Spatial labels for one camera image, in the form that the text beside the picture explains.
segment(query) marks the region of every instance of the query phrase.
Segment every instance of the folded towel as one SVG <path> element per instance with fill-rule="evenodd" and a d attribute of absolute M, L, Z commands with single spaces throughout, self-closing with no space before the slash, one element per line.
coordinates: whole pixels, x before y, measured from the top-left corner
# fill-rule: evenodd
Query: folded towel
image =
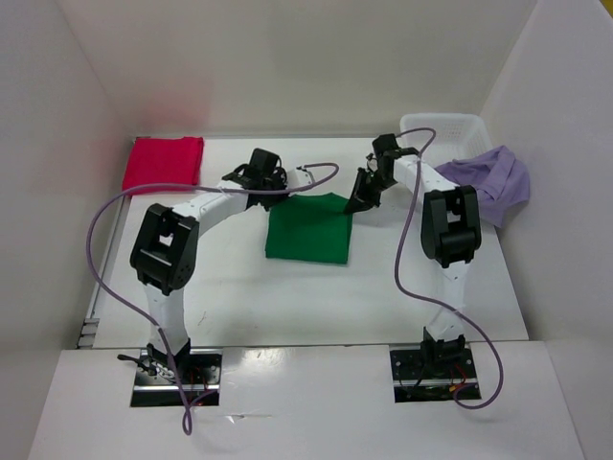
<path fill-rule="evenodd" d="M 335 194 L 295 195 L 271 208 L 266 258 L 345 265 L 352 237 L 346 204 Z"/>
<path fill-rule="evenodd" d="M 201 137 L 137 139 L 127 161 L 122 190 L 158 182 L 197 185 L 203 149 L 204 139 Z M 147 189 L 131 195 L 165 190 L 172 189 Z"/>
<path fill-rule="evenodd" d="M 481 219 L 502 227 L 507 209 L 530 198 L 528 168 L 505 146 L 437 167 L 445 178 L 477 191 Z"/>

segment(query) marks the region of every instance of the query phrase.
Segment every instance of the green cloth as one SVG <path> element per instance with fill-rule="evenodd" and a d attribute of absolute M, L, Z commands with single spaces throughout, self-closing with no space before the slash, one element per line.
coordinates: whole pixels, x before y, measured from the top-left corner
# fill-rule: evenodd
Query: green cloth
<path fill-rule="evenodd" d="M 266 258 L 347 264 L 352 216 L 335 194 L 295 195 L 270 209 Z"/>

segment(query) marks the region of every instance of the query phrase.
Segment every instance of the lavender fabric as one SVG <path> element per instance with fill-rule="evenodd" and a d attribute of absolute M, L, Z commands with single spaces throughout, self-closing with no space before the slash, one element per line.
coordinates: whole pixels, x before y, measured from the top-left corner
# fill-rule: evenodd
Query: lavender fabric
<path fill-rule="evenodd" d="M 436 170 L 456 184 L 472 185 L 481 218 L 497 227 L 502 227 L 509 207 L 530 198 L 528 169 L 505 146 L 469 160 L 453 160 Z"/>

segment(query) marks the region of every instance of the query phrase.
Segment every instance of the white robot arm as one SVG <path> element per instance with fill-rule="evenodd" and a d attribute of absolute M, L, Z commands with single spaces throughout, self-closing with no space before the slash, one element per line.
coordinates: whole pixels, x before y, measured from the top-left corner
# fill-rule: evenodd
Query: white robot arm
<path fill-rule="evenodd" d="M 384 134 L 373 141 L 374 153 L 367 157 L 367 168 L 358 170 L 352 195 L 345 212 L 366 211 L 380 204 L 381 192 L 400 183 L 415 189 L 418 163 L 416 149 L 401 149 L 394 134 Z M 421 162 L 421 245 L 429 259 L 440 267 L 435 297 L 458 311 L 465 308 L 465 280 L 474 252 L 481 245 L 481 226 L 476 192 L 460 187 L 434 168 Z M 464 326 L 460 318 L 440 308 L 425 327 L 424 340 L 431 340 L 446 350 L 464 348 Z M 445 344 L 457 343 L 458 347 Z"/>
<path fill-rule="evenodd" d="M 218 189 L 282 191 L 312 183 L 312 175 L 297 169 L 286 172 L 275 153 L 255 149 L 249 164 L 226 174 Z M 145 285 L 149 314 L 155 318 L 170 344 L 179 369 L 189 356 L 191 342 L 185 328 L 183 291 L 195 269 L 197 242 L 208 230 L 253 205 L 266 210 L 288 198 L 283 195 L 224 194 L 205 192 L 173 207 L 150 206 L 130 255 L 130 264 Z M 167 364 L 167 352 L 151 325 L 148 356 Z"/>

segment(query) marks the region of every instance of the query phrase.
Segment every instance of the white table surface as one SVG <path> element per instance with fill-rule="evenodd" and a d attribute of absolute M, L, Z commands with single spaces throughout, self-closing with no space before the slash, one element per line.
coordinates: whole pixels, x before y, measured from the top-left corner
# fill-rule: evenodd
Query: white table surface
<path fill-rule="evenodd" d="M 206 141 L 201 183 L 215 185 L 222 175 L 247 162 L 254 148 L 278 153 L 286 168 L 335 161 L 341 172 L 313 195 L 349 196 L 356 169 L 365 165 L 371 138 L 214 139 Z M 436 143 L 426 160 L 438 165 L 453 150 Z M 316 171 L 321 177 L 328 171 Z M 129 266 L 129 254 L 149 205 L 176 204 L 186 194 L 141 195 L 131 199 L 117 257 L 106 278 L 137 305 L 147 306 L 143 287 Z M 393 265 L 410 200 L 400 185 L 383 194 L 380 208 L 353 218 L 347 266 L 267 260 L 264 242 L 268 215 L 260 207 L 233 216 L 200 241 L 196 271 L 186 286 L 185 319 L 196 346 L 289 346 L 419 342 L 437 307 L 409 299 L 394 285 Z M 466 286 L 466 313 L 494 340 L 525 340 L 517 305 L 494 228 L 483 224 Z M 433 294 L 436 264 L 420 246 L 420 214 L 405 245 L 402 279 L 419 293 Z M 144 347 L 148 323 L 101 293 L 96 305 L 100 326 L 95 348 Z M 482 338 L 469 329 L 469 340 Z"/>
<path fill-rule="evenodd" d="M 505 386 L 479 411 L 395 404 L 383 345 L 226 349 L 220 406 L 194 411 L 190 438 L 179 407 L 129 407 L 134 366 L 119 362 L 118 351 L 66 351 L 30 460 L 583 458 L 544 344 L 498 349 Z M 483 343 L 473 355 L 489 395 L 493 356 Z"/>

